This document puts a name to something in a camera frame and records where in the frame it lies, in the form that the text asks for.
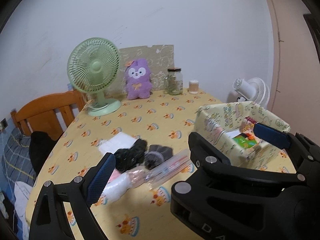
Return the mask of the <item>orange green tissue pack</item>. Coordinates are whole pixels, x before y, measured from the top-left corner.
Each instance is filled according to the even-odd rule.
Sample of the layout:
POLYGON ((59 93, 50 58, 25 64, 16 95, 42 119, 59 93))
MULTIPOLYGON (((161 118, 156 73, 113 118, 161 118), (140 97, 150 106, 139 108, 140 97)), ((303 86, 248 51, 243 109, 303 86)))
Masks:
POLYGON ((253 133, 240 133, 233 137, 233 140, 244 150, 252 152, 260 143, 260 139, 253 133))

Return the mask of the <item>cartoon character yellow box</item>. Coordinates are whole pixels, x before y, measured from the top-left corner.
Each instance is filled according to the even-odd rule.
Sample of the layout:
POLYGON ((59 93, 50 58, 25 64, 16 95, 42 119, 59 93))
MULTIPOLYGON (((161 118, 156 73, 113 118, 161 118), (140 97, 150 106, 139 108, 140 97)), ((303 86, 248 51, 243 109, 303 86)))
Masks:
POLYGON ((253 132, 253 128, 256 123, 257 123, 257 121, 255 121, 252 117, 247 116, 242 120, 239 131, 241 133, 253 132))

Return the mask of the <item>clear plastic packet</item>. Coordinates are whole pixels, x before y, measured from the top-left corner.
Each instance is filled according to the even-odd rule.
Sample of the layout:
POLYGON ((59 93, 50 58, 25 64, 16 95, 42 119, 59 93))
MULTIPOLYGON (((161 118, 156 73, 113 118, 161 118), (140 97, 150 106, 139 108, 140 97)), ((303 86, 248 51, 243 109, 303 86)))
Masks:
MULTIPOLYGON (((149 188, 153 190, 178 175, 183 169, 190 165, 191 159, 189 150, 182 150, 161 165, 149 171, 145 168, 146 176, 144 183, 147 183, 149 188)), ((108 183, 101 194, 108 202, 116 202, 128 189, 131 189, 126 185, 121 186, 108 183)))

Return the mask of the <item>grey knitted pouch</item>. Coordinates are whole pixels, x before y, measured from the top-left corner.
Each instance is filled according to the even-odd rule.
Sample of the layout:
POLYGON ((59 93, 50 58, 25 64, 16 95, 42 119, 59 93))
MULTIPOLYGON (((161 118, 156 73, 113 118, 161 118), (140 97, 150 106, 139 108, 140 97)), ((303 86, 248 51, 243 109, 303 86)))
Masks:
POLYGON ((144 157, 144 166, 151 170, 173 156, 173 150, 170 147, 162 145, 150 145, 148 152, 144 157))

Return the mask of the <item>black crinkled plastic bag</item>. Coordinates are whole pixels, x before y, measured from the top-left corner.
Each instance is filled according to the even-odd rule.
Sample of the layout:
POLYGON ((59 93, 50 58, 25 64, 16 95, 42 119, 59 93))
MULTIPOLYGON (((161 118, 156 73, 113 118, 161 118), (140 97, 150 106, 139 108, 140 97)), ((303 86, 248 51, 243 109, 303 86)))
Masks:
POLYGON ((124 173, 142 164, 145 159, 147 148, 147 141, 138 139, 131 148, 118 149, 114 154, 116 159, 116 170, 120 173, 124 173))

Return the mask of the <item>white towel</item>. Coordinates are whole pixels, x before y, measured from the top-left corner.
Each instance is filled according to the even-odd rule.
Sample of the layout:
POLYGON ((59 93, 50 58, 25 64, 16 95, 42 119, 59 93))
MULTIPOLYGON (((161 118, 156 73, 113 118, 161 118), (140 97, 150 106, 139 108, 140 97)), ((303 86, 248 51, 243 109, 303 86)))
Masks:
POLYGON ((136 138, 130 135, 119 132, 109 140, 103 140, 98 147, 99 152, 104 155, 105 153, 114 154, 118 149, 131 148, 136 142, 136 138))

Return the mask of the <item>white clothes on bed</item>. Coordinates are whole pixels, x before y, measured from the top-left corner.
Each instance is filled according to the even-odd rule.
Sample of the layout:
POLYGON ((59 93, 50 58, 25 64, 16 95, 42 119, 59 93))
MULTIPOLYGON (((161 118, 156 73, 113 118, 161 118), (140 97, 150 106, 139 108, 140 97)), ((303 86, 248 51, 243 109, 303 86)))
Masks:
POLYGON ((29 225, 25 211, 32 187, 25 182, 16 181, 6 190, 1 189, 1 212, 4 221, 17 239, 29 239, 29 225))

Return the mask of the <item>blue plaid bedding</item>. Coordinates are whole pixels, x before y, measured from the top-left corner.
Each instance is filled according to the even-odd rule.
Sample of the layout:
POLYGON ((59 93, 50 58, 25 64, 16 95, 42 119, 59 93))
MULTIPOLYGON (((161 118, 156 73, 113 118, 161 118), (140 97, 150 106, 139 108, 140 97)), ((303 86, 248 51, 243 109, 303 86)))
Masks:
POLYGON ((12 187, 17 181, 30 186, 35 183, 36 172, 29 157, 30 142, 30 137, 22 134, 18 128, 14 128, 4 145, 2 167, 4 176, 12 187))

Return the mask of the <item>yellow cartoon storage box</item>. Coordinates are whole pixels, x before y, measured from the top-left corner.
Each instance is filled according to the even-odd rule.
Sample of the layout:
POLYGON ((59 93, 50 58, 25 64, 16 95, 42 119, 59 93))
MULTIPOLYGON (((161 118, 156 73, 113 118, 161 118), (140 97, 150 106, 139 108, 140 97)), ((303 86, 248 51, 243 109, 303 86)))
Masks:
POLYGON ((290 125, 272 112, 254 102, 245 101, 200 107, 194 131, 228 157, 233 166, 281 173, 294 172, 285 150, 269 144, 254 132, 249 133, 253 133, 261 141, 252 152, 244 150, 233 140, 233 137, 241 133, 240 125, 247 116, 281 132, 290 130, 290 125))

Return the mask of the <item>white standing fan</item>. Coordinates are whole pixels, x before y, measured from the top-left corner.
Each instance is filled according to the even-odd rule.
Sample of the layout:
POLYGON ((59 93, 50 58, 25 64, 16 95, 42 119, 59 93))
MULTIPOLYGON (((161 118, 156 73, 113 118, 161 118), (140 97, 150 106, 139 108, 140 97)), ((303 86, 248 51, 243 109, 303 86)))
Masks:
POLYGON ((238 78, 233 83, 233 89, 245 100, 253 101, 261 107, 267 107, 270 89, 261 78, 253 77, 248 81, 238 78))

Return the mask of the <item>yellow cartoon tablecloth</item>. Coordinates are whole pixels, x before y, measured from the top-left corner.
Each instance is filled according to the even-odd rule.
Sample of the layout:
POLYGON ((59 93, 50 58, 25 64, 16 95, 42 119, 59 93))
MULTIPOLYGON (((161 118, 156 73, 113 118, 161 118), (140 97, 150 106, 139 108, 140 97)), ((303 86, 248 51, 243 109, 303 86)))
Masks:
MULTIPOLYGON (((31 221, 45 181, 68 183, 97 165, 104 152, 129 148, 137 139, 172 148, 188 147, 199 107, 218 100, 206 92, 170 96, 155 91, 148 99, 123 100, 116 112, 92 117, 81 111, 50 152, 35 181, 25 210, 31 221)), ((129 189, 116 202, 100 198, 91 210, 109 239, 197 239, 170 212, 172 181, 151 190, 147 184, 129 189)))

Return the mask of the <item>purple plush bunny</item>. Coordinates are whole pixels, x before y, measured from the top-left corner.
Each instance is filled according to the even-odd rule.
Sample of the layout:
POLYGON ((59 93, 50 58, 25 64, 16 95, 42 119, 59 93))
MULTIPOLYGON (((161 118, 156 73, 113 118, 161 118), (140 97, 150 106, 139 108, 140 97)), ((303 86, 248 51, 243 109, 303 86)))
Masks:
POLYGON ((125 64, 125 91, 128 100, 147 99, 150 97, 152 83, 151 71, 146 59, 137 59, 125 64))

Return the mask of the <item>beige cartoon cardboard panel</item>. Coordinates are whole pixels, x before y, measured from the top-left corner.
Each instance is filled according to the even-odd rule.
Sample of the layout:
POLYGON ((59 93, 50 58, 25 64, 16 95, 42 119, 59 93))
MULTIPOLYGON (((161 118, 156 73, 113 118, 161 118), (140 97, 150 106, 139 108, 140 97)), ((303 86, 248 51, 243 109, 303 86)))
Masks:
POLYGON ((137 60, 146 59, 151 70, 152 90, 164 89, 164 77, 167 69, 174 66, 174 45, 153 45, 127 47, 119 49, 120 65, 116 79, 105 90, 105 96, 116 96, 125 93, 125 64, 137 60))

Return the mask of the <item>green desk fan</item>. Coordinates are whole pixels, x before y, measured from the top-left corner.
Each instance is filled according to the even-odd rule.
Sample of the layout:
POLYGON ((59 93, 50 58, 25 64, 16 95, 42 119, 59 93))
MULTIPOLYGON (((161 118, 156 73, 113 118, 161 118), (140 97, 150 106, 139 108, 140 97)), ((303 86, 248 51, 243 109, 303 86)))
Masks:
POLYGON ((91 98, 88 115, 107 115, 120 108, 118 99, 105 97, 105 90, 117 77, 119 65, 117 47, 105 38, 88 38, 71 52, 67 75, 76 90, 91 98))

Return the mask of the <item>wall power socket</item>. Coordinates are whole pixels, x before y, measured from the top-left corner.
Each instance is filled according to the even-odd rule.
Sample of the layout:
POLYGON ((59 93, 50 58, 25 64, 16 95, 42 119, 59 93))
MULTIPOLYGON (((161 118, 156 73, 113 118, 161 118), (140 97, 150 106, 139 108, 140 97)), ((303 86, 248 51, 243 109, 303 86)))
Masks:
POLYGON ((8 122, 6 120, 6 118, 4 118, 3 120, 0 121, 0 130, 5 130, 8 126, 8 122))

